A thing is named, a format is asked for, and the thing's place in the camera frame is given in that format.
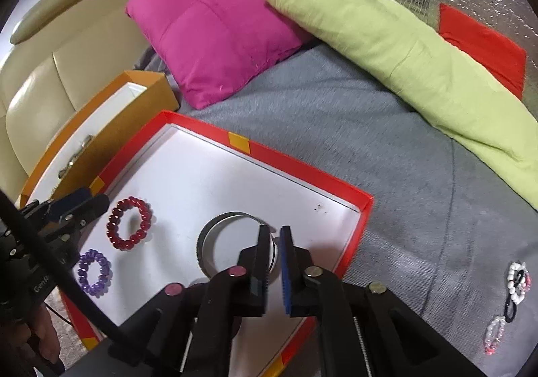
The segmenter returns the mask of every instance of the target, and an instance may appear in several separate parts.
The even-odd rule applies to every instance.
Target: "screw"
[[[183,285],[181,283],[170,283],[165,287],[165,294],[173,297],[181,294],[183,291]]]
[[[306,277],[319,277],[323,270],[319,266],[309,266],[305,269]]]
[[[380,281],[372,281],[368,285],[368,288],[370,289],[372,294],[383,294],[387,290],[387,287]]]
[[[246,268],[244,266],[236,265],[228,269],[230,277],[241,277],[246,274]]]

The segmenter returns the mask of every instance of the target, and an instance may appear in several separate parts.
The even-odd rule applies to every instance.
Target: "pink pillow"
[[[228,98],[311,39],[264,0],[129,0],[125,11],[196,109]]]

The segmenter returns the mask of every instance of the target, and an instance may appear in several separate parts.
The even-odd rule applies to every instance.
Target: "lime green blanket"
[[[482,65],[392,0],[266,0],[370,72],[538,210],[538,123]]]

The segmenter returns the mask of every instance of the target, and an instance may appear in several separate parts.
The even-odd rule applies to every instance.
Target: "gray bed sheet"
[[[140,68],[167,72],[151,49],[145,56]],[[371,75],[320,44],[223,102],[200,111],[183,102],[180,112],[371,193],[375,207],[345,280],[386,283],[488,376],[520,370],[538,342],[538,290],[518,306],[496,354],[484,353],[482,338],[502,315],[509,263],[538,275],[538,213]],[[318,364],[311,337],[283,375],[321,375]]]

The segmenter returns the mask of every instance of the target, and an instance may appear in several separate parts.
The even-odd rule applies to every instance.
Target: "red pillow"
[[[519,99],[523,96],[527,53],[508,37],[455,8],[439,6],[439,34],[469,54]]]

